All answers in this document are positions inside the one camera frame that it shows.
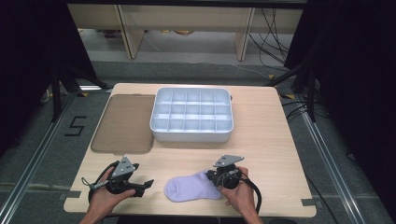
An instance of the table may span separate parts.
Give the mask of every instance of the table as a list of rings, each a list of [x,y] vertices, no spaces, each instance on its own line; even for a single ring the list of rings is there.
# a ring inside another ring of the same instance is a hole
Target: table
[[[121,83],[114,87],[110,97],[115,94],[155,94],[164,86],[176,85]],[[161,143],[154,140],[150,153],[126,154],[132,163],[140,164],[130,182],[143,184],[150,179],[155,181],[142,198],[121,202],[113,213],[238,217],[238,213],[224,205],[224,198],[172,203],[163,193],[170,178],[213,169],[213,163],[220,156],[229,154],[245,157],[237,165],[249,169],[250,179],[262,193],[261,217],[313,217],[316,214],[314,205],[304,206],[302,202],[312,202],[312,195],[276,90],[272,87],[221,87],[233,97],[234,128],[230,140],[224,144]],[[89,188],[82,184],[81,178],[93,182],[111,162],[120,159],[121,155],[95,153],[90,144],[71,188],[71,191],[81,193],[78,198],[66,199],[65,211],[86,212]]]

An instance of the sock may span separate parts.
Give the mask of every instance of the sock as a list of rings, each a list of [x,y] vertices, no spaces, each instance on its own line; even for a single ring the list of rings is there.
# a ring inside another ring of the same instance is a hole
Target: sock
[[[196,199],[219,199],[221,193],[212,181],[207,179],[206,171],[195,175],[178,176],[165,185],[165,195],[174,203]]]

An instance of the storage box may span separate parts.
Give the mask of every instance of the storage box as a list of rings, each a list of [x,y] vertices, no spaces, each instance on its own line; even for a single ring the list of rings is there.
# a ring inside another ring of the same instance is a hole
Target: storage box
[[[149,126],[158,141],[226,142],[233,130],[231,95],[221,88],[161,88]]]

